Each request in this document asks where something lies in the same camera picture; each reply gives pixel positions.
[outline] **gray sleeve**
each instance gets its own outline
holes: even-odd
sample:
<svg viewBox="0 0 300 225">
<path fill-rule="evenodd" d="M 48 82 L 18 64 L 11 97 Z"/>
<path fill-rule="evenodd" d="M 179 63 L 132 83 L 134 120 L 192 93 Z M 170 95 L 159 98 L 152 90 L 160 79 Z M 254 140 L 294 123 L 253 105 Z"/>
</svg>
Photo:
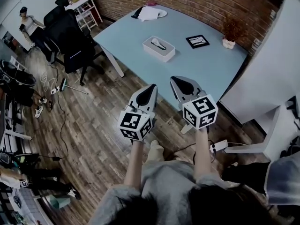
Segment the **gray sleeve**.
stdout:
<svg viewBox="0 0 300 225">
<path fill-rule="evenodd" d="M 109 224 L 116 214 L 122 208 L 119 198 L 128 199 L 131 196 L 140 196 L 140 191 L 126 185 L 117 185 L 107 190 L 100 204 L 94 211 L 88 225 L 106 225 Z"/>
<path fill-rule="evenodd" d="M 213 173 L 201 176 L 199 179 L 197 179 L 196 185 L 199 187 L 216 185 L 224 189 L 229 188 L 228 183 L 224 182 L 219 175 Z"/>
</svg>

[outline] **brick wall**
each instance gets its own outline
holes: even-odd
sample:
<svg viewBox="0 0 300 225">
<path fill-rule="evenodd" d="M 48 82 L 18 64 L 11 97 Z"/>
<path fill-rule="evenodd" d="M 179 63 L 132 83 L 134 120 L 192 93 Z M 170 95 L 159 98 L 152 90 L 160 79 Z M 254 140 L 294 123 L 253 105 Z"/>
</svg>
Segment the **brick wall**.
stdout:
<svg viewBox="0 0 300 225">
<path fill-rule="evenodd" d="M 118 20 L 149 0 L 95 0 L 102 15 Z M 194 17 L 211 27 L 221 30 L 225 14 L 240 18 L 248 28 L 248 36 L 238 43 L 251 51 L 255 38 L 263 40 L 272 18 L 271 11 L 278 11 L 269 0 L 154 0 L 158 4 L 173 8 Z"/>
</svg>

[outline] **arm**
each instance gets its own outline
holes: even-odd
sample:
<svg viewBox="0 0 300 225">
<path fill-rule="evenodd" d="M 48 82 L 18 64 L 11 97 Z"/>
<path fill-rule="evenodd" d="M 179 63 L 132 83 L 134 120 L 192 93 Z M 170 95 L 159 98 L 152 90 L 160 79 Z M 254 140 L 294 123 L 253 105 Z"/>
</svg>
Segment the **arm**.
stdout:
<svg viewBox="0 0 300 225">
<path fill-rule="evenodd" d="M 45 25 L 43 25 L 41 22 L 35 20 L 34 18 L 32 18 L 32 20 L 33 20 L 33 22 L 34 22 L 37 26 L 39 26 L 39 27 L 41 27 L 41 28 L 45 28 Z"/>
<path fill-rule="evenodd" d="M 17 172 L 11 170 L 11 169 L 7 169 L 7 168 L 0 168 L 0 174 L 1 175 L 6 175 L 8 177 L 11 178 L 15 178 L 15 179 L 19 179 L 19 180 L 25 180 L 27 179 L 26 175 L 24 174 L 18 174 Z"/>
<path fill-rule="evenodd" d="M 142 177 L 142 158 L 144 144 L 139 141 L 133 141 L 130 153 L 129 165 L 127 168 L 124 184 L 140 190 Z"/>
<path fill-rule="evenodd" d="M 30 39 L 29 35 L 27 32 L 22 31 L 22 34 L 24 35 L 24 37 L 26 38 L 26 40 L 30 43 L 33 44 L 32 40 Z"/>
<path fill-rule="evenodd" d="M 194 167 L 194 179 L 201 175 L 211 173 L 210 148 L 206 127 L 196 131 L 196 156 Z"/>
</svg>

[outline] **black cable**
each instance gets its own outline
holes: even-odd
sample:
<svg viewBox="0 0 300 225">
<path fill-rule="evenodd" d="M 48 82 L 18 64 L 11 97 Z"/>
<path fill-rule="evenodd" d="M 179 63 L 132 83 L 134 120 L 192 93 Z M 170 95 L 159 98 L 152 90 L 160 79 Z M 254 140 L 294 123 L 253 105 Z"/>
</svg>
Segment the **black cable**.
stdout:
<svg viewBox="0 0 300 225">
<path fill-rule="evenodd" d="M 57 81 L 58 81 L 58 69 L 56 67 L 52 67 L 54 69 L 56 69 L 56 83 L 55 83 L 55 87 L 57 88 Z M 44 156 L 44 155 L 39 155 L 39 157 L 44 157 L 44 158 L 51 158 L 53 161 L 60 161 L 61 159 L 64 159 L 66 158 L 67 156 L 69 156 L 69 149 L 68 149 L 68 146 L 67 146 L 67 143 L 65 142 L 65 140 L 62 138 L 62 135 L 61 135 L 61 132 L 62 132 L 62 129 L 63 127 L 65 126 L 66 124 L 66 112 L 61 108 L 61 105 L 60 105 L 60 97 L 57 93 L 57 102 L 58 102 L 58 105 L 60 106 L 60 109 L 63 111 L 64 113 L 64 122 L 60 128 L 60 139 L 64 142 L 65 144 L 65 147 L 66 147 L 66 150 L 67 150 L 67 155 L 63 156 L 63 157 L 49 157 L 49 156 Z"/>
<path fill-rule="evenodd" d="M 215 143 L 214 143 L 212 140 L 210 140 L 210 139 L 209 139 L 209 141 L 212 143 L 212 145 L 213 145 L 213 147 L 214 147 L 214 146 L 215 146 Z M 190 144 L 190 145 L 188 145 L 188 146 L 186 146 L 186 147 L 184 147 L 184 148 L 178 149 L 178 150 L 176 150 L 175 152 L 170 153 L 170 154 L 166 157 L 166 161 L 168 161 L 168 158 L 169 158 L 170 156 L 174 155 L 176 152 L 179 152 L 179 151 L 182 151 L 182 150 L 184 150 L 184 149 L 187 149 L 188 147 L 190 147 L 190 146 L 192 146 L 192 145 L 195 145 L 195 144 L 196 144 L 196 143 L 192 143 L 192 144 Z M 194 163 L 194 165 L 195 165 L 195 156 L 196 156 L 196 152 L 194 153 L 194 156 L 193 156 L 193 163 Z M 214 157 L 213 157 L 211 163 L 213 163 L 213 162 L 215 161 L 215 159 L 216 159 L 216 150 L 214 149 Z"/>
<path fill-rule="evenodd" d="M 52 68 L 56 69 L 56 83 L 55 83 L 55 87 L 57 88 L 58 69 L 57 69 L 57 67 L 52 67 Z M 59 97 L 58 93 L 57 93 L 57 103 L 58 103 L 60 109 L 61 109 L 61 110 L 63 111 L 63 113 L 64 113 L 64 122 L 63 122 L 63 124 L 62 124 L 62 126 L 61 126 L 61 128 L 60 128 L 60 139 L 61 139 L 61 140 L 64 142 L 64 144 L 65 144 L 65 147 L 66 147 L 66 150 L 67 150 L 67 155 L 65 155 L 64 157 L 53 157 L 53 158 L 52 158 L 53 160 L 54 160 L 54 158 L 59 158 L 59 160 L 61 160 L 61 159 L 66 158 L 67 156 L 69 156 L 69 149 L 68 149 L 67 143 L 65 142 L 65 140 L 62 138 L 62 135 L 61 135 L 62 129 L 63 129 L 63 127 L 64 127 L 65 124 L 66 124 L 66 112 L 65 112 L 65 110 L 63 110 L 63 109 L 61 108 L 61 105 L 60 105 L 60 97 Z"/>
</svg>

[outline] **white tissue box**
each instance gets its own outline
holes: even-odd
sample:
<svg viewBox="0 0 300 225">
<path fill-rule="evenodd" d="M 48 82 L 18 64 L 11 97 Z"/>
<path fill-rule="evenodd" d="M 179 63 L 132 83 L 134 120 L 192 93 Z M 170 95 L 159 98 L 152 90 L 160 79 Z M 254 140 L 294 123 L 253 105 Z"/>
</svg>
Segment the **white tissue box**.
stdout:
<svg viewBox="0 0 300 225">
<path fill-rule="evenodd" d="M 159 43 L 162 46 L 164 46 L 166 49 L 162 50 L 159 47 L 153 45 L 151 42 L 152 42 L 152 39 L 154 39 L 154 38 L 156 38 L 159 41 Z M 166 42 L 158 37 L 155 37 L 155 36 L 148 38 L 146 41 L 143 42 L 142 45 L 146 52 L 153 55 L 154 57 L 157 57 L 158 59 L 162 60 L 163 62 L 167 62 L 175 55 L 175 47 L 174 46 L 172 46 L 168 42 Z"/>
</svg>

